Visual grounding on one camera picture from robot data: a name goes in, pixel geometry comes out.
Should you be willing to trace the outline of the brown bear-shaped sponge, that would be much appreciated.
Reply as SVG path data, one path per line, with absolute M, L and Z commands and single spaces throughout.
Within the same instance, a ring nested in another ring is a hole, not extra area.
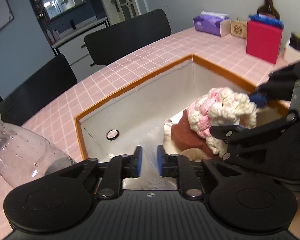
M 189 148 L 199 148 L 207 154 L 207 157 L 216 157 L 208 147 L 206 140 L 190 129 L 186 109 L 183 111 L 179 122 L 172 125 L 171 139 L 180 152 Z

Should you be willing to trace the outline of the right black chair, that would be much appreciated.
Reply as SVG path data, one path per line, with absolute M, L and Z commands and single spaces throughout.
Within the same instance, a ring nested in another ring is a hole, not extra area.
M 156 9 L 95 31 L 84 42 L 93 62 L 107 66 L 171 34 L 165 12 Z

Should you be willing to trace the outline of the red box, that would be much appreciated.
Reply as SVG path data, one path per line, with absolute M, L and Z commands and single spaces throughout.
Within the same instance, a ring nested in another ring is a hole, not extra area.
M 279 57 L 282 33 L 282 28 L 248 21 L 246 53 L 275 64 Z

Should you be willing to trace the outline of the left black chair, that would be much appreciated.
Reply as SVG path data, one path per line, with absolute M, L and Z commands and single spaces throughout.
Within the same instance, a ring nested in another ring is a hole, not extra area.
M 59 54 L 0 102 L 1 119 L 22 126 L 76 84 L 70 64 L 64 55 Z

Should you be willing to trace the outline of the pink checked tablecloth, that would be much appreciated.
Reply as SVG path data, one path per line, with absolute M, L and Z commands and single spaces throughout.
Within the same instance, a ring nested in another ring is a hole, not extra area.
M 75 116 L 116 90 L 182 57 L 195 54 L 255 86 L 267 81 L 269 73 L 288 64 L 281 56 L 276 64 L 270 64 L 245 50 L 245 40 L 230 34 L 219 37 L 194 28 L 183 30 L 90 74 L 39 111 L 24 127 L 45 137 L 75 161 L 81 161 Z

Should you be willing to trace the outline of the brown glass bottle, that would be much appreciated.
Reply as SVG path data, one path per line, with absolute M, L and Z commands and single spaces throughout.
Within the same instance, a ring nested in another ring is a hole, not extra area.
M 273 5 L 273 0 L 264 0 L 264 4 L 258 7 L 257 13 L 259 15 L 265 15 L 270 18 L 275 18 L 277 20 L 281 20 L 279 12 Z

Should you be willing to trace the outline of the clear plastic water bottle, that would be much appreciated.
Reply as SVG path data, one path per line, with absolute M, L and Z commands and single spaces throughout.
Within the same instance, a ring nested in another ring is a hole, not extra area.
M 76 162 L 44 137 L 0 116 L 0 175 L 13 188 Z

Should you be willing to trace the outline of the brown plush towel toy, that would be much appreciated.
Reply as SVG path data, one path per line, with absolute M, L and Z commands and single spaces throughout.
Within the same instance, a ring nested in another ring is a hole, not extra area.
M 199 148 L 189 148 L 180 153 L 189 158 L 190 161 L 201 162 L 207 154 Z

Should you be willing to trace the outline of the purple tissue pack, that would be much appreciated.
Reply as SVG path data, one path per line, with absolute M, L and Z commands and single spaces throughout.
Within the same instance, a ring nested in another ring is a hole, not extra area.
M 231 20 L 228 14 L 202 11 L 193 19 L 196 31 L 224 36 L 231 32 Z

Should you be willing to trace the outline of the small wooden speaker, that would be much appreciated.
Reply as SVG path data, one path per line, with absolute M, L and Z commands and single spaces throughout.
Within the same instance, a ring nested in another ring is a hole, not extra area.
M 230 23 L 231 35 L 235 37 L 240 37 L 243 39 L 247 38 L 247 22 L 232 20 Z

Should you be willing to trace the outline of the black chair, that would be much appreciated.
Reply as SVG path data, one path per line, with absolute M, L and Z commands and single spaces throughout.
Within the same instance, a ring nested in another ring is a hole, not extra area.
M 70 64 L 64 55 L 59 54 L 0 102 L 1 119 L 22 126 L 76 84 Z
M 165 12 L 156 9 L 95 31 L 84 42 L 93 62 L 107 66 L 171 34 Z

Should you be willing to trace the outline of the blue packet on red box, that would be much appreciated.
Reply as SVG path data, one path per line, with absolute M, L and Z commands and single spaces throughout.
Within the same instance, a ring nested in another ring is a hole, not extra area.
M 281 29 L 284 28 L 284 24 L 281 20 L 266 15 L 254 14 L 254 15 L 249 15 L 249 18 L 251 21 L 263 23 L 266 25 L 271 25 Z

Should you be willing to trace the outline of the white cabinet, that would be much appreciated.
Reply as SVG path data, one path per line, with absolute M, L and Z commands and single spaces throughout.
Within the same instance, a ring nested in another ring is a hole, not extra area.
M 109 22 L 106 17 L 84 23 L 80 28 L 70 30 L 68 35 L 52 46 L 57 54 L 65 56 L 78 82 L 105 67 L 105 65 L 98 65 L 93 61 L 84 38 L 108 26 Z

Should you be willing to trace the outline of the orange cardboard box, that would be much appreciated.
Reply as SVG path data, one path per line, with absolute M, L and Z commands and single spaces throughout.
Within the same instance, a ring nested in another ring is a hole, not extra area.
M 83 159 L 105 163 L 111 158 L 132 154 L 127 150 L 128 133 L 144 124 L 164 125 L 168 154 L 179 150 L 171 139 L 171 127 L 183 111 L 211 88 L 228 87 L 249 93 L 254 85 L 242 77 L 197 56 L 187 56 L 155 70 L 110 94 L 75 117 Z

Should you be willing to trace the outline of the clear plastic bag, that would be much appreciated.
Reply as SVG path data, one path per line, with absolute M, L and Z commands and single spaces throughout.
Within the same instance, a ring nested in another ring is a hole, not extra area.
M 138 178 L 127 178 L 123 185 L 128 190 L 175 190 L 177 182 L 174 178 L 163 178 L 159 174 L 157 146 L 164 143 L 164 125 L 162 122 L 144 124 L 128 133 L 127 150 L 142 147 L 142 163 Z

